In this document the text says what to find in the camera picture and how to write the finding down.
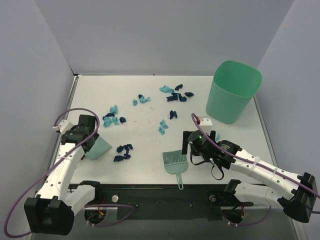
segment turquoise cloth piece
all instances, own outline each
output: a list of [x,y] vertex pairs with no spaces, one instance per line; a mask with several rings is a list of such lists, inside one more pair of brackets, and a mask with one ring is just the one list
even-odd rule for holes
[[220,139],[220,133],[215,137],[215,141],[217,142]]
[[114,106],[110,107],[110,113],[112,113],[112,114],[117,114],[118,113],[117,105],[114,105]]
[[146,99],[144,96],[140,97],[140,103],[144,104],[150,101],[150,97],[148,96]]
[[159,129],[159,132],[161,133],[161,135],[164,135],[166,133],[166,131],[163,129],[162,126],[160,126],[158,129]]
[[99,136],[91,149],[85,153],[85,157],[90,160],[96,160],[98,159],[101,155],[106,153],[112,148],[112,146],[107,143],[101,136]]
[[160,87],[159,90],[163,93],[174,93],[175,92],[175,90],[173,88],[170,88],[167,85]]
[[112,122],[111,118],[110,117],[105,117],[104,118],[104,122],[103,122],[103,126],[106,128],[106,127],[109,127],[110,123]]
[[119,125],[119,120],[116,116],[112,118],[112,122],[114,123],[114,125]]
[[162,121],[160,122],[160,125],[164,128],[164,129],[168,129],[168,125],[165,123],[165,120],[162,119]]

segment gray wall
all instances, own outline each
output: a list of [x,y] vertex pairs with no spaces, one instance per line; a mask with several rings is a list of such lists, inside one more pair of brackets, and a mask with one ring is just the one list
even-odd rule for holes
[[[295,0],[258,69],[263,75],[259,105],[277,163],[313,174],[320,184],[320,1]],[[315,205],[320,211],[320,200]],[[320,215],[305,224],[319,239]]]
[[[13,201],[49,165],[57,137],[51,127],[66,108],[73,75],[33,0],[1,1],[0,33],[2,227]],[[20,204],[10,232],[28,230],[25,221]]]
[[257,67],[294,0],[35,0],[75,73]]

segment brush bristles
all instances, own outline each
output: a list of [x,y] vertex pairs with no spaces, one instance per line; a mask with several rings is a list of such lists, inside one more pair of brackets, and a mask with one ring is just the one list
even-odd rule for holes
[[175,164],[187,161],[186,155],[182,155],[181,150],[163,152],[162,157],[164,164]]

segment black strap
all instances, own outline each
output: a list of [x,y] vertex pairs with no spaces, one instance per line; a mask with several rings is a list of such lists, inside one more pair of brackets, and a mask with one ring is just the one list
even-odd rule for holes
[[224,173],[224,171],[222,170],[222,167],[221,167],[221,166],[218,166],[218,169],[219,169],[220,172],[222,173],[222,177],[221,177],[221,178],[216,178],[216,177],[214,176],[214,174],[212,173],[212,170],[214,169],[214,167],[215,167],[215,165],[213,165],[212,168],[211,168],[211,175],[212,175],[212,177],[213,177],[215,180],[217,180],[217,181],[220,181],[220,180],[224,179],[225,173]]
[[193,147],[190,146],[190,162],[191,162],[193,165],[198,166],[198,165],[204,164],[204,163],[206,162],[206,161],[201,161],[201,162],[194,163],[194,162],[192,161],[193,153],[194,153]]

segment tabletop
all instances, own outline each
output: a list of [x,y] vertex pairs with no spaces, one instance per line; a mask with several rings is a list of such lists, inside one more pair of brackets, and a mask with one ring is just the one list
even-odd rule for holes
[[[112,75],[80,75],[70,108],[87,108],[94,111],[100,119],[109,113],[110,107],[117,105],[118,119],[126,118],[126,123],[104,127],[101,120],[98,133],[112,148],[97,160],[83,159],[77,166],[71,183],[78,184],[83,180],[99,181],[101,184],[176,184],[175,175],[164,169],[163,152],[182,149],[183,131],[195,131],[191,113],[208,117],[206,104],[209,96],[212,76],[112,76]],[[192,92],[194,96],[186,102],[167,102],[170,93],[163,93],[159,88],[167,85],[175,88],[183,84],[179,93]],[[150,101],[139,102],[138,95]],[[138,100],[133,106],[133,99]],[[177,112],[178,118],[169,119],[170,110]],[[76,124],[84,111],[72,111],[68,120]],[[220,134],[221,140],[228,140],[252,155],[259,156],[269,164],[273,164],[259,113],[252,99],[239,119],[233,124],[225,124],[212,120],[212,130]],[[161,135],[158,127],[165,120],[168,129]],[[131,158],[114,162],[118,155],[116,148],[120,145],[132,144]],[[211,173],[211,164],[195,166],[190,163],[188,170],[182,173],[184,184],[227,184],[230,179],[255,184],[254,179],[232,170],[224,170],[223,180],[215,180]],[[194,162],[201,161],[194,157]]]

